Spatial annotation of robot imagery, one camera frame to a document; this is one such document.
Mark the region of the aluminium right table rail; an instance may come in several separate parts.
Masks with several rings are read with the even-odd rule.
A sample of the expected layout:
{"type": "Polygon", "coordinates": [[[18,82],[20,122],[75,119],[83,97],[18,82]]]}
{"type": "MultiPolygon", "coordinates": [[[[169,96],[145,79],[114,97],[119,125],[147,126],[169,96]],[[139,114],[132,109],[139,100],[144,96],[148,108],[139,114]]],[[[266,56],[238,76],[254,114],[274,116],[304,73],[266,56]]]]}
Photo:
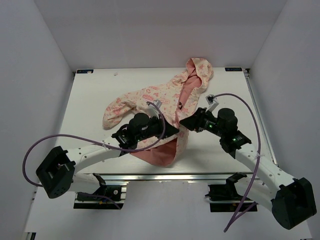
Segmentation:
{"type": "Polygon", "coordinates": [[[264,142],[265,142],[265,145],[266,145],[266,148],[269,152],[269,155],[271,157],[271,160],[272,162],[275,164],[275,165],[279,165],[278,164],[278,161],[275,157],[275,152],[274,152],[274,149],[270,143],[270,138],[269,138],[269,135],[268,135],[268,132],[266,130],[266,126],[265,126],[265,123],[264,123],[264,120],[262,118],[262,115],[261,115],[261,110],[258,106],[258,98],[256,96],[256,94],[254,93],[254,88],[253,88],[253,84],[252,84],[252,81],[250,79],[250,68],[244,68],[243,70],[243,74],[244,74],[244,77],[245,77],[245,80],[246,80],[246,83],[247,83],[247,86],[248,86],[248,90],[250,92],[250,96],[251,96],[251,99],[252,99],[252,103],[254,105],[254,109],[255,109],[255,112],[256,112],[256,115],[257,115],[257,118],[258,118],[258,122],[259,122],[259,126],[260,126],[260,129],[262,131],[262,135],[263,135],[263,139],[264,139],[264,142]]]}

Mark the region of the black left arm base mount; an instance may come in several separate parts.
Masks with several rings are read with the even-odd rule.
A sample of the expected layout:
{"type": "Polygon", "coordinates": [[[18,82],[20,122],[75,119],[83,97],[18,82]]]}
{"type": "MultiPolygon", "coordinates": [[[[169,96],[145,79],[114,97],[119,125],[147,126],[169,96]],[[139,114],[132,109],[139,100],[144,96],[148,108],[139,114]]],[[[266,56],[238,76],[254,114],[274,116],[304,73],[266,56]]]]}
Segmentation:
{"type": "Polygon", "coordinates": [[[98,180],[99,188],[93,193],[76,194],[74,209],[84,210],[121,210],[126,199],[124,183],[107,183],[99,174],[93,174],[98,180]]]}

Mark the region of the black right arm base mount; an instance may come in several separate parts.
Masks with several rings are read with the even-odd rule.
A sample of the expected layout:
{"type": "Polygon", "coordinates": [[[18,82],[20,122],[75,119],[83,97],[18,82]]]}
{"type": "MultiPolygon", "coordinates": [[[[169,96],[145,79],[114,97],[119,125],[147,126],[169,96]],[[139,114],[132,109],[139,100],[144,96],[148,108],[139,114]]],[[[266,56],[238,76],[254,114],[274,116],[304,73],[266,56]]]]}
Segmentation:
{"type": "Polygon", "coordinates": [[[207,181],[208,193],[204,196],[209,202],[211,213],[234,213],[240,204],[243,194],[236,190],[241,179],[247,180],[245,173],[216,175],[207,181]]]}

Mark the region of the blue label sticker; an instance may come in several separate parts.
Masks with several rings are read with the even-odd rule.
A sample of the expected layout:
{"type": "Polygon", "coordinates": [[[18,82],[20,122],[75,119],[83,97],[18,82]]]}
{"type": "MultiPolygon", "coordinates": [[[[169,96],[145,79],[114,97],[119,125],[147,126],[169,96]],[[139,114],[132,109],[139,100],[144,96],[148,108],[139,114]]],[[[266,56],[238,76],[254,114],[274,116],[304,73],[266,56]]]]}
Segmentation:
{"type": "Polygon", "coordinates": [[[225,67],[224,68],[226,72],[242,72],[241,67],[225,67]]]}
{"type": "Polygon", "coordinates": [[[93,69],[78,69],[76,74],[92,74],[93,72],[93,69]]]}

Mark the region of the pink cream printed hooded jacket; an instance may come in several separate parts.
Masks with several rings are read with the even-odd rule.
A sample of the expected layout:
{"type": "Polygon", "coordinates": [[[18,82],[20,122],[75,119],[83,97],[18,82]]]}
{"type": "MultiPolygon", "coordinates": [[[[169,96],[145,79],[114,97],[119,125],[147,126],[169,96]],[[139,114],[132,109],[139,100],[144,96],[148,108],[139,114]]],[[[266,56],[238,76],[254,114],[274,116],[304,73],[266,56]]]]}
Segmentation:
{"type": "Polygon", "coordinates": [[[190,58],[186,69],[169,82],[127,92],[117,97],[105,109],[102,126],[111,129],[128,111],[146,113],[147,102],[161,101],[160,110],[165,120],[179,132],[160,140],[155,146],[134,152],[133,156],[158,167],[167,167],[186,149],[189,130],[179,122],[197,109],[200,96],[206,91],[214,75],[212,65],[204,58],[190,58]]]}

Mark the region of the blue label sticker left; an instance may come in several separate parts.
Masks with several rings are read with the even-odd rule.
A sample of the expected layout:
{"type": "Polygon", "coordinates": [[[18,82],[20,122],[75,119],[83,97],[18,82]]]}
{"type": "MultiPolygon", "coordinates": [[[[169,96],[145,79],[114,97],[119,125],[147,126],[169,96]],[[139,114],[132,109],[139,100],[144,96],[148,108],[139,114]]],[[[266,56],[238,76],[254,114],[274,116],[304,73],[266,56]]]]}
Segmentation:
{"type": "Polygon", "coordinates": [[[76,74],[92,74],[93,72],[93,69],[78,69],[76,74]]]}

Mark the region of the blue label sticker right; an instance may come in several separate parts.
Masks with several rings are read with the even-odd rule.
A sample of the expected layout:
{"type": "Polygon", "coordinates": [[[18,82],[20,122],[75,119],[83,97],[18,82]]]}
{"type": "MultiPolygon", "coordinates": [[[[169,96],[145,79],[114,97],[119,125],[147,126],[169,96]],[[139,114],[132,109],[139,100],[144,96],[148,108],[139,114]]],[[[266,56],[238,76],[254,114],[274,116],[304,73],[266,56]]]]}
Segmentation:
{"type": "Polygon", "coordinates": [[[224,68],[226,72],[242,72],[241,67],[225,67],[224,68]]]}

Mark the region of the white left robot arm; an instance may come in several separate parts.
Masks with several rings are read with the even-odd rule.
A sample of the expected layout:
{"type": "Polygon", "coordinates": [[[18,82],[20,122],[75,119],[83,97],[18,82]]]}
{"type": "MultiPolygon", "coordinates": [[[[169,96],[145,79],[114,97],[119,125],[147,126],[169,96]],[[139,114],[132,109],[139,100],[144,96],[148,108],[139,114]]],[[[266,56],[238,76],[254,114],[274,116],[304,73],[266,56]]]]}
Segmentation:
{"type": "Polygon", "coordinates": [[[163,117],[137,113],[129,123],[101,142],[70,150],[54,147],[36,169],[36,175],[50,199],[66,192],[78,192],[99,200],[105,196],[106,182],[97,173],[81,173],[81,170],[136,152],[138,143],[143,140],[152,137],[162,140],[178,132],[163,117]]]}

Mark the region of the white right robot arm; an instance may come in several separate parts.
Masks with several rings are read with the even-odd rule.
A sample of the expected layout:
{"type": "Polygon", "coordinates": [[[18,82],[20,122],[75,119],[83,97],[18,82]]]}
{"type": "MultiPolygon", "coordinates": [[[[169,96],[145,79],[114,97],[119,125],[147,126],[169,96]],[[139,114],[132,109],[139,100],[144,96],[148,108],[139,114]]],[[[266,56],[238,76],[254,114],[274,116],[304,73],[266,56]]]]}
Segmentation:
{"type": "Polygon", "coordinates": [[[251,140],[238,130],[233,110],[222,108],[214,117],[206,108],[198,108],[179,123],[190,131],[208,131],[218,136],[222,149],[249,168],[255,178],[251,181],[244,173],[233,174],[222,188],[209,191],[207,196],[212,201],[249,198],[268,209],[287,230],[317,213],[312,184],[304,177],[293,177],[261,156],[251,140]]]}

